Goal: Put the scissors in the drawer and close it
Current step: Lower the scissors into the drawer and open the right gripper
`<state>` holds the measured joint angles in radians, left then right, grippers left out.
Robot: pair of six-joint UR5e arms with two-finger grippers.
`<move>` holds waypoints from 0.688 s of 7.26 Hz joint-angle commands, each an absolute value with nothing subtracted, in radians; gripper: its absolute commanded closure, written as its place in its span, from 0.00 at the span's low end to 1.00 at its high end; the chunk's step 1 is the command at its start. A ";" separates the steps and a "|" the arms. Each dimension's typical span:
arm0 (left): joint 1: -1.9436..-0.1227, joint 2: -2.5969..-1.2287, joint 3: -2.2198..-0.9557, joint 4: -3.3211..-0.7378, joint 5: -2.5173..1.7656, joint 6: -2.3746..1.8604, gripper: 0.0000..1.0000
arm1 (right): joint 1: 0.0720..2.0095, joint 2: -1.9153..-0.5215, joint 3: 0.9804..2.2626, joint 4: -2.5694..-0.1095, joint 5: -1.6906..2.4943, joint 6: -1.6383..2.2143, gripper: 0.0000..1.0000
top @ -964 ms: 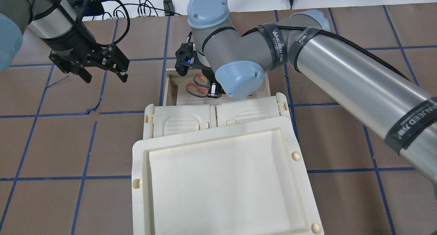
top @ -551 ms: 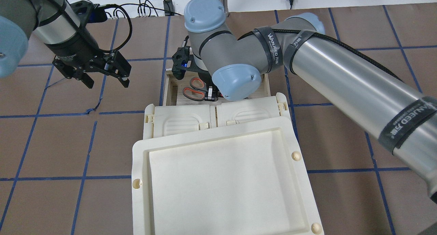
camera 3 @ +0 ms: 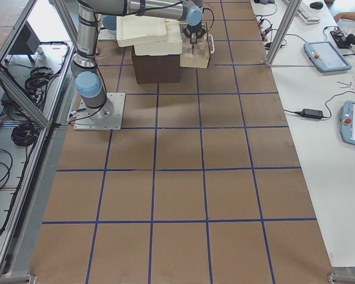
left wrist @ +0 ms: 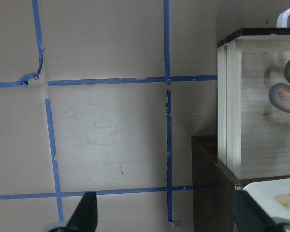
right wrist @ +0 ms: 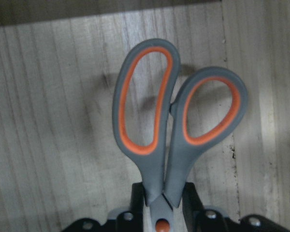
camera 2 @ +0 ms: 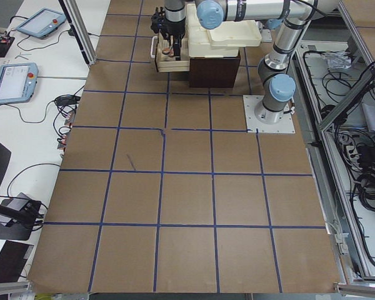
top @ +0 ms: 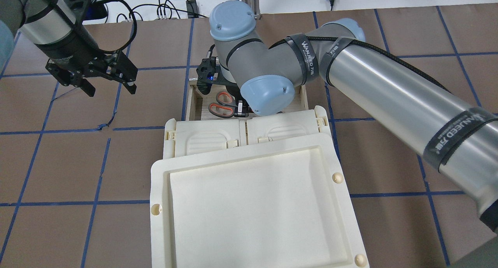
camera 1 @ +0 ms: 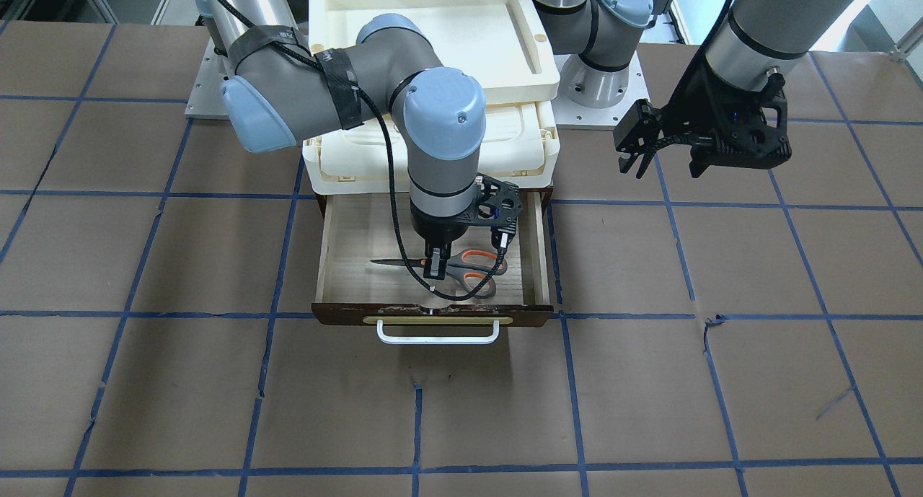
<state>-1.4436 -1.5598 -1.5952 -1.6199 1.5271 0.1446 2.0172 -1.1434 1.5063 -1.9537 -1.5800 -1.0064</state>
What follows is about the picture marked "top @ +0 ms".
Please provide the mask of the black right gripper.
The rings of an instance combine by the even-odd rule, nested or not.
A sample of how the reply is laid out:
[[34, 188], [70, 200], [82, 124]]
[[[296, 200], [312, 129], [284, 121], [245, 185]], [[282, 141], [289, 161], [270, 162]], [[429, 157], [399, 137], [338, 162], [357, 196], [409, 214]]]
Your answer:
[[214, 48], [215, 45], [213, 44], [207, 52], [207, 57], [202, 59], [201, 64], [196, 69], [198, 75], [197, 89], [201, 94], [207, 95], [210, 93], [212, 85], [225, 86], [228, 93], [238, 101], [235, 108], [235, 117], [249, 117], [247, 102], [242, 101], [243, 98], [238, 85], [226, 78], [228, 75], [223, 73], [224, 68], [217, 63], [217, 57], [213, 56]]

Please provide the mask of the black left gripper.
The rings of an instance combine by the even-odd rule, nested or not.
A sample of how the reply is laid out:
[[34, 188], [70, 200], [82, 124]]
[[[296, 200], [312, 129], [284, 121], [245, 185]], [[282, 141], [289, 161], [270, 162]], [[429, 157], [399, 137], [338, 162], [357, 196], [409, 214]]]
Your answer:
[[73, 86], [93, 97], [94, 86], [87, 78], [102, 77], [136, 93], [138, 69], [123, 52], [106, 54], [82, 22], [95, 0], [51, 0], [36, 15], [35, 45], [48, 56], [48, 72], [62, 86]]

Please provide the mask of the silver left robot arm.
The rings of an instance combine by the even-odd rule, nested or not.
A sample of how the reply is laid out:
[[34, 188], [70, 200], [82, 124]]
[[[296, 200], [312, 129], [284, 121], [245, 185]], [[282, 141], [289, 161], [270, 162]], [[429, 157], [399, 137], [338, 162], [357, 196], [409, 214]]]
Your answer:
[[135, 94], [138, 69], [124, 50], [137, 34], [136, 19], [132, 18], [130, 39], [110, 51], [101, 49], [83, 25], [106, 18], [105, 5], [112, 2], [123, 4], [133, 15], [124, 0], [1, 0], [1, 64], [11, 57], [19, 31], [48, 57], [45, 68], [60, 85], [94, 96], [88, 78], [101, 77]]

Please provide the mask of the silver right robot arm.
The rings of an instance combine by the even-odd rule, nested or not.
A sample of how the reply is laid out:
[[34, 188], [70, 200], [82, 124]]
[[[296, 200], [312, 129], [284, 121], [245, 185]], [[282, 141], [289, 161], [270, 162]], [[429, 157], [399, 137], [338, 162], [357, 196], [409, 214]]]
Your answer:
[[297, 86], [322, 78], [459, 186], [477, 204], [481, 222], [497, 232], [497, 116], [366, 43], [350, 18], [271, 47], [256, 32], [253, 10], [244, 2], [218, 4], [209, 23], [222, 74], [255, 114], [281, 112]]

